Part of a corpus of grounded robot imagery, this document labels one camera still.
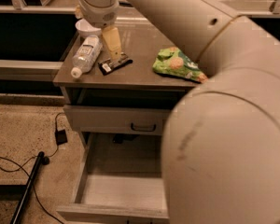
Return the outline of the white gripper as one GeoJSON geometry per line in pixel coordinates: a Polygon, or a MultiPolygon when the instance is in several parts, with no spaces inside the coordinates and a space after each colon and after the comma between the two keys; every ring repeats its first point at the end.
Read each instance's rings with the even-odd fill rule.
{"type": "Polygon", "coordinates": [[[122,52],[119,30],[112,25],[117,18],[118,8],[118,0],[78,0],[75,11],[77,18],[85,19],[93,27],[104,28],[103,40],[114,61],[120,58],[122,52]]]}

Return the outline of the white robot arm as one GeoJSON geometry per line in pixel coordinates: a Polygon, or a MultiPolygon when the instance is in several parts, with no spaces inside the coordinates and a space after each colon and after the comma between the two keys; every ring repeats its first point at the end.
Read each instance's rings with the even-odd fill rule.
{"type": "MultiPolygon", "coordinates": [[[[217,0],[127,0],[210,75],[171,112],[170,224],[280,224],[280,42],[217,0]]],[[[96,27],[119,0],[79,0],[96,27]]]]}

